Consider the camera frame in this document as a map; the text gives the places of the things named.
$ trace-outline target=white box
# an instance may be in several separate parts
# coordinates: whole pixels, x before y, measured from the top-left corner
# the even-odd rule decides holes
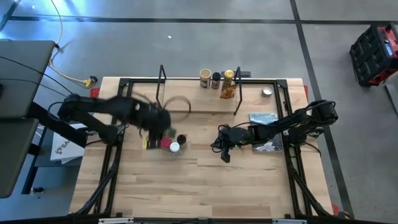
[[[85,128],[84,124],[71,124],[75,129]],[[75,143],[65,139],[58,133],[54,133],[52,139],[51,161],[61,161],[62,164],[71,161],[72,159],[83,156],[85,149],[76,145]]]

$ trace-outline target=concrete floor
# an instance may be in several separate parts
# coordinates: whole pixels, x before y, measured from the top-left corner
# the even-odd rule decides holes
[[[2,0],[0,13],[7,12],[12,2]],[[239,65],[251,71],[253,77],[303,78],[310,86],[310,100],[315,99],[312,89],[319,88],[324,99],[337,102],[340,118],[331,132],[356,219],[398,220],[398,173],[395,172],[398,117],[382,87],[364,89],[356,84],[348,55],[351,44],[368,28],[353,24],[398,21],[396,0],[295,0],[302,20],[353,23],[302,26],[316,86],[311,86],[289,0],[55,2],[64,16],[289,20],[286,23],[290,24],[64,22],[60,43],[64,53],[58,54],[54,63],[64,73],[78,78],[154,77],[160,64],[164,64],[171,77],[196,77],[197,71],[204,67],[225,70]],[[9,21],[0,38],[57,40],[58,21],[21,21],[38,15],[56,15],[50,1],[22,0],[12,14],[18,20]],[[89,90],[51,69],[46,73],[73,92],[89,94]],[[388,82],[398,81],[392,78]],[[47,78],[42,84],[59,89]],[[60,100],[61,96],[41,87],[35,97],[44,107]],[[341,205],[324,138],[318,143],[332,202]],[[67,214],[78,168],[39,169],[34,185],[44,186],[48,192],[40,198],[20,195],[30,160],[27,157],[13,195],[0,200],[3,208],[0,220]]]

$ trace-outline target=cylindrical container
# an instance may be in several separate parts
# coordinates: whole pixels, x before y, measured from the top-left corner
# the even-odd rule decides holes
[[[261,95],[262,96],[271,96],[272,95],[272,89],[269,87],[265,87],[261,90]]]
[[[177,142],[172,142],[170,144],[170,151],[172,151],[172,156],[179,156],[182,154],[180,144]]]
[[[209,69],[202,69],[199,73],[199,77],[200,77],[200,86],[203,88],[209,88],[211,71]]]
[[[223,90],[232,85],[232,79],[234,78],[234,72],[232,70],[227,70],[224,72],[224,82],[223,82]]]
[[[185,135],[180,134],[177,137],[177,142],[180,145],[180,150],[185,149],[187,147],[187,137],[185,137]]]
[[[213,73],[211,77],[211,87],[217,90],[220,87],[221,74],[218,72]]]

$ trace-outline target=yellow cable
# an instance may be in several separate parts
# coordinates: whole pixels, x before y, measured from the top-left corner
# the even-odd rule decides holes
[[[57,45],[59,46],[59,43],[60,43],[61,38],[62,38],[62,35],[63,35],[62,18],[61,18],[60,12],[58,11],[58,8],[56,7],[56,5],[55,5],[55,3],[53,2],[53,0],[51,0],[51,3],[52,3],[52,5],[53,5],[54,8],[55,8],[55,10],[56,10],[56,12],[57,12],[57,14],[58,14],[58,17],[59,17],[59,19],[60,19],[60,23],[61,23],[61,35],[60,35],[60,38],[59,38],[58,41],[57,41]],[[76,81],[76,82],[84,83],[84,84],[85,84],[85,86],[84,86],[85,88],[90,88],[90,87],[93,85],[93,82],[92,82],[91,79],[88,79],[88,80],[79,80],[79,79],[77,79],[77,78],[73,78],[73,77],[70,77],[70,76],[68,76],[68,75],[66,75],[66,74],[64,74],[64,73],[62,73],[62,72],[58,71],[57,68],[55,68],[55,66],[54,66],[54,64],[53,64],[53,60],[54,60],[54,57],[55,57],[55,55],[54,55],[55,49],[56,49],[56,48],[54,48],[53,51],[52,51],[52,53],[51,53],[53,56],[51,57],[51,59],[50,59],[50,61],[49,61],[49,67],[50,67],[52,70],[54,70],[55,72],[57,72],[59,75],[65,77],[65,78],[67,78],[67,79],[69,79],[69,80],[73,80],[73,81]]]

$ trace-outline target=black table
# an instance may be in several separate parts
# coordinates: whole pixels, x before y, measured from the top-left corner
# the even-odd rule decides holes
[[[47,40],[0,41],[0,55],[44,73],[54,46],[54,41]],[[85,135],[77,133],[67,123],[50,118],[46,109],[33,102],[39,87],[36,83],[40,83],[42,77],[39,72],[0,58],[0,84],[3,85],[0,95],[0,198],[12,193],[27,153],[33,154],[36,160],[40,145],[31,142],[38,123],[79,146],[86,144]],[[33,162],[23,194],[29,193],[36,172],[36,162]]]

